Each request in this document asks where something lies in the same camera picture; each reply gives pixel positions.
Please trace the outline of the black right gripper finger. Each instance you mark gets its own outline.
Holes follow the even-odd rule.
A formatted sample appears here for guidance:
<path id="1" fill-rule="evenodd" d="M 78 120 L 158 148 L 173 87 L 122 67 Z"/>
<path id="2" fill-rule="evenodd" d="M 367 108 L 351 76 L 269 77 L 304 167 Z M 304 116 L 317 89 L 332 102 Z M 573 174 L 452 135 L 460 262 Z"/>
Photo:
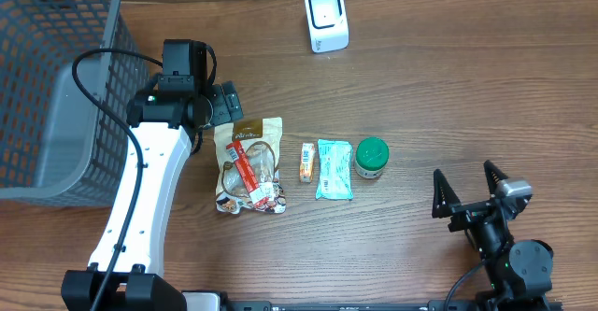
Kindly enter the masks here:
<path id="1" fill-rule="evenodd" d="M 455 209 L 461 205 L 461 201 L 440 169 L 435 169 L 433 176 L 434 199 L 432 217 L 435 219 L 450 217 L 453 215 Z"/>
<path id="2" fill-rule="evenodd" d="M 498 183 L 501 180 L 508 179 L 508 176 L 503 173 L 494 163 L 487 160 L 483 163 L 485 177 L 487 180 L 490 195 L 495 194 Z"/>

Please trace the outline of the brown cookie bag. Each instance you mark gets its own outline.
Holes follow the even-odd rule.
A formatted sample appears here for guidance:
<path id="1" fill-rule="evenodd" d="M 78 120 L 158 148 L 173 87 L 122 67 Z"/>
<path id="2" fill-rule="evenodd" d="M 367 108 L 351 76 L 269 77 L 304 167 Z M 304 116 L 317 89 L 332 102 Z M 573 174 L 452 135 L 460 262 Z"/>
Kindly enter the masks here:
<path id="1" fill-rule="evenodd" d="M 268 214 L 286 211 L 286 196 L 280 185 L 279 149 L 283 134 L 282 118 L 240 120 L 218 126 L 214 133 L 219 177 L 216 186 L 216 207 L 220 212 L 238 214 L 252 210 Z M 239 141 L 251 167 L 268 196 L 265 205 L 255 208 L 226 146 Z"/>

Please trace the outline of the green lid jar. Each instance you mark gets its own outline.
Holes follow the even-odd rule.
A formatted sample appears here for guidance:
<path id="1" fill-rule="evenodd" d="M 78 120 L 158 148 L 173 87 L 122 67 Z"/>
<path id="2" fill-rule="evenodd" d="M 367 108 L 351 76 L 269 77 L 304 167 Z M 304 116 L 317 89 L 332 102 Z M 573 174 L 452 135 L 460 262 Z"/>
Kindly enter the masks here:
<path id="1" fill-rule="evenodd" d="M 384 140 L 367 137 L 360 142 L 355 153 L 355 170 L 360 177 L 374 179 L 382 175 L 390 158 L 390 150 Z"/>

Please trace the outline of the red snack stick packet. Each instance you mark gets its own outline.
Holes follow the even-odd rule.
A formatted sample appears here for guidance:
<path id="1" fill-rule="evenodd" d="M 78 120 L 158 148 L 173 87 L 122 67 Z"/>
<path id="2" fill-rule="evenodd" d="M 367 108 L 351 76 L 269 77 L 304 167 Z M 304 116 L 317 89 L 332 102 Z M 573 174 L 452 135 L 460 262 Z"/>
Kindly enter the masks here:
<path id="1" fill-rule="evenodd" d="M 252 205 L 255 208 L 265 205 L 268 201 L 268 196 L 261 188 L 242 144 L 239 141 L 235 141 L 227 145 L 226 149 L 248 191 Z"/>

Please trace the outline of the teal snack packet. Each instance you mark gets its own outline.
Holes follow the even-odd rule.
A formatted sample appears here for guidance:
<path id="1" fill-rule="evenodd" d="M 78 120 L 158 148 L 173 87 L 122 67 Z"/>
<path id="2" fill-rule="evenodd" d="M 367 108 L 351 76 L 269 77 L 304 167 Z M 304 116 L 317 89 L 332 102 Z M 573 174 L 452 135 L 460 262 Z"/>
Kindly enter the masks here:
<path id="1" fill-rule="evenodd" d="M 350 172 L 352 152 L 352 145 L 347 141 L 318 141 L 320 173 L 316 199 L 353 199 Z"/>

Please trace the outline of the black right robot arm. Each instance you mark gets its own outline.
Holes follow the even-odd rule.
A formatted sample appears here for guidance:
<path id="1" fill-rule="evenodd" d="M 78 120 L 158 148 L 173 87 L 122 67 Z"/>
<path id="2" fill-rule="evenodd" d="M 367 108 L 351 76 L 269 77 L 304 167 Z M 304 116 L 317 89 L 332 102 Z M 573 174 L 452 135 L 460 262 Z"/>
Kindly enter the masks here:
<path id="1" fill-rule="evenodd" d="M 434 170 L 432 217 L 449 218 L 448 229 L 463 232 L 480 257 L 480 263 L 451 287 L 442 308 L 454 306 L 457 289 L 484 269 L 491 289 L 477 293 L 467 303 L 470 310 L 561 310 L 560 303 L 552 304 L 546 297 L 552 289 L 552 247 L 535 239 L 517 242 L 508 228 L 508 222 L 530 203 L 531 184 L 509 177 L 491 161 L 483 167 L 489 198 L 470 204 L 461 202 L 441 170 Z"/>

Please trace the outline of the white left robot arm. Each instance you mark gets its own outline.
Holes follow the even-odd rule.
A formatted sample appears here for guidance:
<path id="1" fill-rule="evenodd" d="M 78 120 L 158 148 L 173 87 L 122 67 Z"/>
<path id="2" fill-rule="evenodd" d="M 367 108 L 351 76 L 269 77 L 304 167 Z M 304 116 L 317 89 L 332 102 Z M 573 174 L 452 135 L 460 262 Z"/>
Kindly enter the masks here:
<path id="1" fill-rule="evenodd" d="M 83 271 L 64 275 L 70 310 L 218 310 L 217 292 L 184 293 L 164 279 L 164 240 L 185 162 L 203 132 L 240 120 L 232 82 L 217 84 L 208 44 L 167 39 L 162 68 L 130 99 L 121 119 L 75 81 L 82 94 L 124 130 L 127 157 L 106 229 Z"/>

